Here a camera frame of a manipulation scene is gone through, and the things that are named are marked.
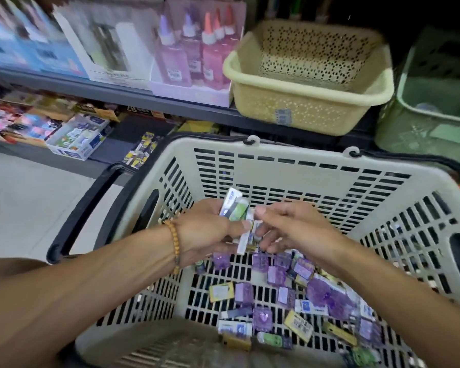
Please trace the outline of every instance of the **basket handle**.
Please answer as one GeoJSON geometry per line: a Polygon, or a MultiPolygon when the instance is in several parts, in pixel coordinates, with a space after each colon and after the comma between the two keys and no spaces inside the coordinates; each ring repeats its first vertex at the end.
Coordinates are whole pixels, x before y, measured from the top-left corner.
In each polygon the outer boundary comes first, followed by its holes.
{"type": "Polygon", "coordinates": [[[418,154],[394,154],[386,151],[365,151],[360,150],[360,152],[351,151],[349,153],[351,157],[361,157],[361,156],[372,156],[378,159],[391,159],[391,160],[403,160],[403,161],[425,161],[425,162],[434,162],[447,166],[451,170],[458,173],[460,176],[460,162],[453,159],[438,156],[438,155],[418,155],[418,154]]]}
{"type": "Polygon", "coordinates": [[[49,263],[58,263],[65,256],[68,256],[82,228],[108,189],[122,174],[134,174],[136,171],[136,169],[118,162],[111,164],[100,174],[54,238],[46,254],[46,260],[49,263]]]}

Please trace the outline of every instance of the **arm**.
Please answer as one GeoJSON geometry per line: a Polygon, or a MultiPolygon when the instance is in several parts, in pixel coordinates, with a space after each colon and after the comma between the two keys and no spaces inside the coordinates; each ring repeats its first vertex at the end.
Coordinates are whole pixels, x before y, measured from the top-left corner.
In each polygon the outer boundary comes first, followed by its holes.
{"type": "Polygon", "coordinates": [[[311,204],[277,203],[256,213],[265,222],[257,235],[268,232],[262,248],[298,249],[358,292],[428,366],[460,367],[460,306],[344,236],[311,204]]]}
{"type": "MultiPolygon", "coordinates": [[[[200,202],[176,221],[182,266],[239,236],[246,223],[212,213],[200,202]]],[[[0,367],[38,366],[100,317],[174,269],[170,230],[157,226],[64,263],[0,281],[0,367]]]]}

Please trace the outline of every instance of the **beaded bracelet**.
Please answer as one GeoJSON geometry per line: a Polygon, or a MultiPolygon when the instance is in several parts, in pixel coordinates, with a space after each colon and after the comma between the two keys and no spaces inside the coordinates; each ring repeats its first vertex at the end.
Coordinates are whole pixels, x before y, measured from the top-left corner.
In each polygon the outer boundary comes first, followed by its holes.
{"type": "Polygon", "coordinates": [[[172,241],[174,242],[174,251],[176,254],[176,267],[174,268],[174,275],[177,275],[180,271],[180,247],[179,247],[179,237],[177,235],[176,227],[172,221],[164,221],[164,224],[170,228],[170,232],[172,233],[172,241]]]}

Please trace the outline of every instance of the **forearm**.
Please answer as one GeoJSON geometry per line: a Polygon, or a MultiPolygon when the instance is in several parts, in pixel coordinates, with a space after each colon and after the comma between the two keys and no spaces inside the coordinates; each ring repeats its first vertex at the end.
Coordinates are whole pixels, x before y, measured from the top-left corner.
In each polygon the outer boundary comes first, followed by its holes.
{"type": "Polygon", "coordinates": [[[340,277],[386,320],[430,367],[460,367],[460,306],[373,251],[349,242],[340,277]]]}
{"type": "Polygon", "coordinates": [[[156,227],[6,278],[0,282],[0,366],[37,366],[173,268],[170,231],[156,227]]]}

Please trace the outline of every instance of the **white tile floor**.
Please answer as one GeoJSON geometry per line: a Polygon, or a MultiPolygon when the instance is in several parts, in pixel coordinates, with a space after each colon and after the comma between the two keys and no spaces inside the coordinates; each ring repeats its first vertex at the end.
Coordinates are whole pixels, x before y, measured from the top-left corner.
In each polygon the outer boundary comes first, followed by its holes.
{"type": "MultiPolygon", "coordinates": [[[[46,252],[93,179],[0,154],[0,257],[45,260],[46,252]]],[[[80,233],[71,253],[92,250],[111,204],[112,186],[80,233]]]]}

